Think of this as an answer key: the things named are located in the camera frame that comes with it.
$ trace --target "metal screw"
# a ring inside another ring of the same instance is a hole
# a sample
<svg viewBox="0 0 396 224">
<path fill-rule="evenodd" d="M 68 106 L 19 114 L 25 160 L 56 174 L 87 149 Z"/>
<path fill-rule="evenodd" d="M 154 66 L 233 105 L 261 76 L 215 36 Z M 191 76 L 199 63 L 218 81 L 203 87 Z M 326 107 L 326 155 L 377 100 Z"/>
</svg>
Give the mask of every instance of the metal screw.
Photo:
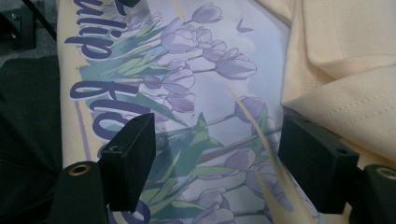
<svg viewBox="0 0 396 224">
<path fill-rule="evenodd" d="M 18 21 L 20 19 L 20 16 L 18 16 L 17 14 L 12 13 L 11 14 L 12 19 L 14 19 L 15 21 Z"/>
</svg>

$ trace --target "lavender background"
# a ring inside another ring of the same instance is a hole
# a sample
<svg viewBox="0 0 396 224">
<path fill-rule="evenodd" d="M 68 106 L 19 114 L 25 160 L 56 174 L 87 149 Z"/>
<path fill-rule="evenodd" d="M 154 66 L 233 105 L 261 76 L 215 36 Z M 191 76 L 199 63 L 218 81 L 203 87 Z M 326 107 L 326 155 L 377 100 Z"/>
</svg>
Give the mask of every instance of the lavender background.
<svg viewBox="0 0 396 224">
<path fill-rule="evenodd" d="M 293 208 L 229 90 L 240 97 L 276 150 L 289 29 L 253 0 L 179 3 L 182 20 L 171 1 L 141 1 L 122 9 L 105 1 L 103 18 L 125 22 L 126 28 L 111 33 L 116 36 L 111 37 L 115 43 L 108 59 L 85 55 L 90 65 L 79 68 L 83 81 L 138 87 L 135 96 L 114 93 L 106 100 L 136 103 L 140 94 L 138 103 L 156 113 L 157 158 L 141 202 L 134 214 L 110 215 L 110 223 L 272 223 L 254 168 L 283 207 Z M 103 64 L 111 65 L 96 69 Z M 95 99 L 84 101 L 89 106 Z M 119 111 L 124 119 L 136 116 L 125 111 Z M 91 112 L 96 119 L 108 111 Z M 111 121 L 105 126 L 120 128 Z"/>
</svg>

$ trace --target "fabric fold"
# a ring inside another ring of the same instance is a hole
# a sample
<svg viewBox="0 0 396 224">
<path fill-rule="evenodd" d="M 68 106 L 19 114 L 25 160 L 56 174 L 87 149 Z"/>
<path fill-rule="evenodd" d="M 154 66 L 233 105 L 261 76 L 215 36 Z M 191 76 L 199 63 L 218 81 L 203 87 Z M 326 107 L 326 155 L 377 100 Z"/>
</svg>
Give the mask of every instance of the fabric fold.
<svg viewBox="0 0 396 224">
<path fill-rule="evenodd" d="M 259 1 L 291 28 L 282 104 L 396 161 L 396 2 Z"/>
</svg>

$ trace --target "black plastic bracket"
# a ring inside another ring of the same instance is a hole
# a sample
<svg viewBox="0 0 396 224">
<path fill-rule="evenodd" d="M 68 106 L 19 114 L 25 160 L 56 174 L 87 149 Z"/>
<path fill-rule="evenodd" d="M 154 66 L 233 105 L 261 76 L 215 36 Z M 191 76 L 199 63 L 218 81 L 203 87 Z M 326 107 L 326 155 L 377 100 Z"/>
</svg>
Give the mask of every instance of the black plastic bracket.
<svg viewBox="0 0 396 224">
<path fill-rule="evenodd" d="M 286 116 L 278 155 L 319 212 L 343 213 L 358 153 L 317 124 Z"/>
<path fill-rule="evenodd" d="M 0 55 L 35 48 L 34 15 L 27 7 L 1 12 Z"/>
<path fill-rule="evenodd" d="M 155 158 L 154 114 L 131 119 L 102 150 L 99 166 L 112 211 L 134 212 Z"/>
<path fill-rule="evenodd" d="M 134 212 L 155 158 L 154 114 L 131 119 L 102 149 L 99 162 L 65 168 L 55 189 L 49 224 L 107 223 L 112 211 Z"/>
<path fill-rule="evenodd" d="M 396 169 L 357 167 L 359 154 L 317 124 L 284 118 L 278 155 L 321 213 L 352 206 L 351 224 L 396 223 Z"/>
</svg>

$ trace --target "brass grommet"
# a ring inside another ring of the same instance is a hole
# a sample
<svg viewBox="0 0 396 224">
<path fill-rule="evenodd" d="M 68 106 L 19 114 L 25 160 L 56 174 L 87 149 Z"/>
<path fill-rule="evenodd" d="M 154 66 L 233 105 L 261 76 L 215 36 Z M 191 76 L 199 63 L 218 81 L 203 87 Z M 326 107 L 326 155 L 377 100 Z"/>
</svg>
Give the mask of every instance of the brass grommet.
<svg viewBox="0 0 396 224">
<path fill-rule="evenodd" d="M 91 166 L 88 164 L 81 164 L 73 167 L 72 169 L 69 170 L 70 175 L 84 175 L 90 171 Z"/>
<path fill-rule="evenodd" d="M 379 167 L 376 168 L 376 171 L 385 178 L 396 180 L 396 172 L 394 170 L 390 170 L 389 168 L 386 167 Z"/>
</svg>

